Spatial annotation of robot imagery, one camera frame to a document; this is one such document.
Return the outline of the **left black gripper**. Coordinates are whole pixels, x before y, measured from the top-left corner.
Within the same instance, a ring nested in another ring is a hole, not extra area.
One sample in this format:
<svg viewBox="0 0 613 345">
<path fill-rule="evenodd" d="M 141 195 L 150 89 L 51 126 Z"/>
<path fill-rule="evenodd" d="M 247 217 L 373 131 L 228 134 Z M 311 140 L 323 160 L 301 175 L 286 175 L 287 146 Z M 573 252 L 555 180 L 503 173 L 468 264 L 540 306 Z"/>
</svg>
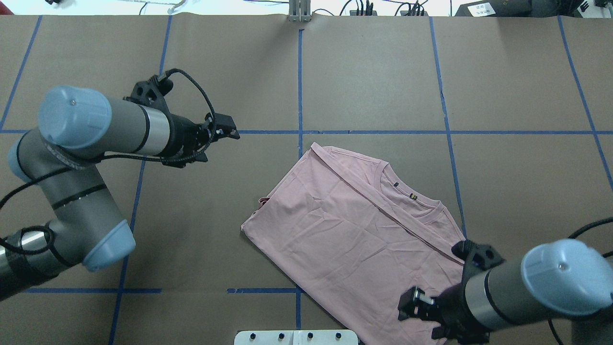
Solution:
<svg viewBox="0 0 613 345">
<path fill-rule="evenodd" d="M 228 115 L 209 112 L 203 124 L 171 113 L 165 116 L 170 129 L 167 145 L 160 152 L 160 162 L 165 166 L 184 168 L 189 163 L 206 163 L 205 151 L 212 140 L 240 139 L 237 126 Z"/>
</svg>

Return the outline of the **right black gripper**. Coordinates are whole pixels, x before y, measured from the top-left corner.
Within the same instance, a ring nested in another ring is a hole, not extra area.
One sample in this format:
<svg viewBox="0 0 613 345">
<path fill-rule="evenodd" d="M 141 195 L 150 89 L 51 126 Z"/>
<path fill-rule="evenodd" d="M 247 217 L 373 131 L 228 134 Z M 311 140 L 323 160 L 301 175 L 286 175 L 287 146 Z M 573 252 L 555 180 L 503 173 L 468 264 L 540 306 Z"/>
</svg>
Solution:
<svg viewBox="0 0 613 345">
<path fill-rule="evenodd" d="M 469 311 L 462 284 L 451 286 L 435 299 L 421 288 L 412 287 L 400 296 L 397 310 L 399 321 L 437 321 L 440 326 L 432 330 L 431 339 L 455 339 L 461 345 L 484 344 L 484 327 Z"/>
</svg>

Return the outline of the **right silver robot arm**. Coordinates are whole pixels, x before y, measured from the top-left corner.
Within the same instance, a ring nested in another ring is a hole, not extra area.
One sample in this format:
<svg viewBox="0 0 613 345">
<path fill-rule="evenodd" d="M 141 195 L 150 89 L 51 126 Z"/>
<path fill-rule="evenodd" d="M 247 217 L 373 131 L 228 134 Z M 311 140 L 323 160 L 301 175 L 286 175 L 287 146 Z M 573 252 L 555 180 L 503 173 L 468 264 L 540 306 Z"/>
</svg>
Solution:
<svg viewBox="0 0 613 345">
<path fill-rule="evenodd" d="M 612 264 L 576 239 L 537 245 L 504 260 L 491 245 L 460 241 L 461 282 L 429 297 L 413 286 L 400 296 L 398 320 L 435 322 L 431 339 L 480 345 L 492 332 L 549 319 L 588 321 L 612 306 Z"/>
</svg>

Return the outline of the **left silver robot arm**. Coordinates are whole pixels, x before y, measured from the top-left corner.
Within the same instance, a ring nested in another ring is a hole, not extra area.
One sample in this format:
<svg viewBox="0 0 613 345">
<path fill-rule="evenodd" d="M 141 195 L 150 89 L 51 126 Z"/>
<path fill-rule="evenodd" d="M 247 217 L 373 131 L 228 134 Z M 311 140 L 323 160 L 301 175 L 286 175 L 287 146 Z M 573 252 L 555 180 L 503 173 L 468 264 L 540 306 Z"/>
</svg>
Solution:
<svg viewBox="0 0 613 345">
<path fill-rule="evenodd" d="M 210 111 L 201 124 L 169 110 L 171 85 L 137 83 L 119 100 L 90 88 L 60 85 L 40 105 L 38 125 L 11 146 L 7 159 L 24 185 L 41 188 L 55 218 L 1 240 L 1 299 L 55 279 L 76 265 L 97 272 L 136 246 L 98 163 L 110 159 L 158 161 L 183 168 L 206 162 L 217 140 L 239 139 L 231 116 Z"/>
</svg>

